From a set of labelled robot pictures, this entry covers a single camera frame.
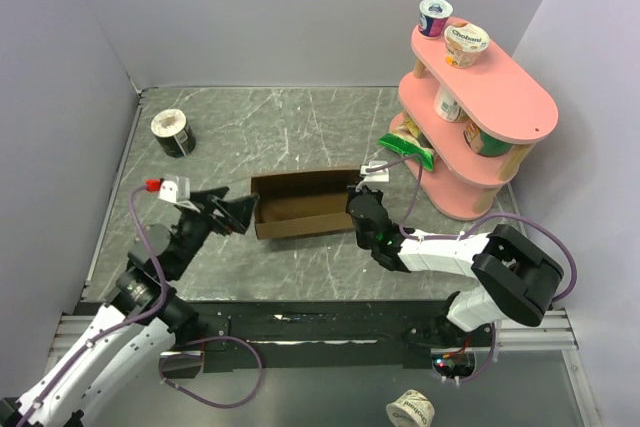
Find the brown cardboard box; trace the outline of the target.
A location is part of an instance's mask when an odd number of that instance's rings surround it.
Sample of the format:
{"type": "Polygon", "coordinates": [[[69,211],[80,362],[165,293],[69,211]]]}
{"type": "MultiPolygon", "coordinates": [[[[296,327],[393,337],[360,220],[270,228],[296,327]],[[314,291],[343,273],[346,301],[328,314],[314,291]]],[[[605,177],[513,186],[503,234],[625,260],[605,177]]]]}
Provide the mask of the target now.
{"type": "Polygon", "coordinates": [[[251,178],[259,196],[254,226],[260,240],[351,230],[348,188],[361,180],[358,167],[269,173],[251,178]]]}

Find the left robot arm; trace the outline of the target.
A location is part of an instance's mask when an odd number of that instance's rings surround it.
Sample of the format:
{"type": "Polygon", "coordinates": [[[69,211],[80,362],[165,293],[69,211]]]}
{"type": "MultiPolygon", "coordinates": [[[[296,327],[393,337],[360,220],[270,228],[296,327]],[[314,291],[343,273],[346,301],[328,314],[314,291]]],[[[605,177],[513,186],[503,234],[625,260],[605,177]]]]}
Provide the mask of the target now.
{"type": "Polygon", "coordinates": [[[205,343],[198,312],[170,283],[179,279],[211,234],[247,232],[259,197],[227,199],[228,188],[192,192],[177,179],[135,188],[154,193],[180,213],[176,225],[142,225],[126,270],[93,320],[61,360],[17,398],[1,401],[4,426],[86,426],[108,398],[161,353],[187,353],[205,343]]]}

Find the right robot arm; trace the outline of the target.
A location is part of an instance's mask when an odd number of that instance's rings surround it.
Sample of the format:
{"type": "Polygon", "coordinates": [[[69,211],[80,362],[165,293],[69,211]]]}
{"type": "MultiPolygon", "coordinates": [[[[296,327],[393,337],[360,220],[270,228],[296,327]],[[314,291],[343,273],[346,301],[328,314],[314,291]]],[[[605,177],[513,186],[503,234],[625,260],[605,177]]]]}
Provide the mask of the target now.
{"type": "Polygon", "coordinates": [[[562,267],[508,224],[489,233],[447,236],[401,228],[382,204],[383,193],[366,186],[348,188],[358,247],[392,272],[440,272],[472,278],[471,290],[449,294],[441,312],[428,321],[429,346],[454,347],[471,332],[511,320],[537,327],[563,280],[562,267]]]}

